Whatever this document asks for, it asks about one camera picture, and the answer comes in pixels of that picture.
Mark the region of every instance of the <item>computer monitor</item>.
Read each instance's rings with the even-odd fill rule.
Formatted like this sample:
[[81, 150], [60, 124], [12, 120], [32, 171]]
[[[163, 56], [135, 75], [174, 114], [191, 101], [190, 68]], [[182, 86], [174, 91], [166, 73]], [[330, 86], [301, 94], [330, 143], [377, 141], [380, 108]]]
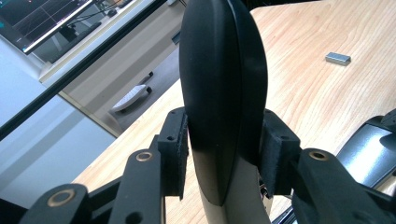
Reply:
[[0, 0], [0, 35], [29, 54], [93, 0]]

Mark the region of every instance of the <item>screw hole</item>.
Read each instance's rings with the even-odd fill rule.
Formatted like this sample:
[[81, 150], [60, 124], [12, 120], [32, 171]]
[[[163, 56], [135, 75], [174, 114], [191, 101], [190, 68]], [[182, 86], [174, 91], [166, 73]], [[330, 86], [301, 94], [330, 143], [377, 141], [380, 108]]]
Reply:
[[139, 212], [134, 212], [125, 219], [126, 224], [138, 224], [141, 223], [142, 221], [143, 221], [143, 216]]
[[329, 159], [326, 154], [319, 151], [311, 151], [309, 152], [309, 156], [317, 161], [326, 161]]
[[137, 154], [136, 159], [138, 161], [149, 161], [151, 160], [152, 154], [150, 152], [142, 152]]

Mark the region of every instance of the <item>black mechanical arm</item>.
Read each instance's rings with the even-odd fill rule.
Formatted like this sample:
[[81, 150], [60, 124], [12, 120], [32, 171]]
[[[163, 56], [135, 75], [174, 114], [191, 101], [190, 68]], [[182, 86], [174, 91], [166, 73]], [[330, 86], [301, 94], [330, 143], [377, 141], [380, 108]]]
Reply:
[[[396, 222], [394, 196], [357, 183], [326, 151], [301, 150], [290, 128], [264, 109], [265, 54], [240, 0], [190, 0], [179, 57], [185, 107], [169, 113], [149, 149], [92, 193], [76, 184], [50, 190], [21, 223], [164, 223], [164, 197], [183, 196], [187, 132], [210, 223], [271, 223], [262, 198], [292, 191], [299, 223]], [[388, 142], [394, 117], [382, 122]], [[384, 169], [393, 172], [394, 160]]]

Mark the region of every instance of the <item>wooden desk surface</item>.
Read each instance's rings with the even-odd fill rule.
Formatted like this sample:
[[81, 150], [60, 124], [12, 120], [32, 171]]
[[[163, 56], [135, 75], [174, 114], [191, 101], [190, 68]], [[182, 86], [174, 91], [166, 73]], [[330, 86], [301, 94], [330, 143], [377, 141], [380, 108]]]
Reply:
[[[267, 108], [302, 147], [337, 153], [367, 119], [396, 108], [396, 1], [326, 0], [256, 8], [269, 70]], [[329, 52], [352, 63], [325, 62]], [[96, 189], [120, 176], [128, 156], [149, 146], [168, 111], [182, 106], [177, 82], [122, 134], [76, 183]], [[206, 223], [191, 157], [185, 199], [166, 199], [168, 223]], [[271, 217], [288, 206], [276, 199]]]

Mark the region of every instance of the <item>black cable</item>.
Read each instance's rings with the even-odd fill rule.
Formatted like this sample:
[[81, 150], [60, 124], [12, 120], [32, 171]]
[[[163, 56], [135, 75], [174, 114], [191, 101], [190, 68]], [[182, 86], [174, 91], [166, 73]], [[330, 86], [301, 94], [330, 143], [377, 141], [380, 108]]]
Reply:
[[184, 0], [178, 0], [184, 7], [187, 6], [186, 2]]
[[104, 9], [98, 11], [98, 12], [95, 12], [95, 13], [93, 13], [93, 14], [91, 14], [91, 15], [87, 15], [87, 16], [83, 16], [83, 17], [77, 17], [77, 18], [76, 18], [77, 21], [71, 22], [71, 23], [69, 23], [69, 24], [67, 24], [67, 25], [70, 26], [70, 25], [79, 23], [79, 22], [81, 22], [81, 21], [85, 21], [85, 20], [87, 20], [87, 19], [89, 19], [89, 18], [92, 18], [93, 16], [96, 16], [97, 14], [100, 14], [100, 13], [102, 13], [102, 12], [106, 12], [106, 11], [108, 11], [108, 10], [110, 10], [110, 9], [114, 9], [114, 8], [117, 7], [117, 6], [115, 6], [115, 5], [116, 5], [118, 2], [120, 2], [120, 1], [122, 1], [122, 0], [118, 0], [118, 1], [116, 1], [115, 3], [111, 4], [110, 6], [104, 8]]

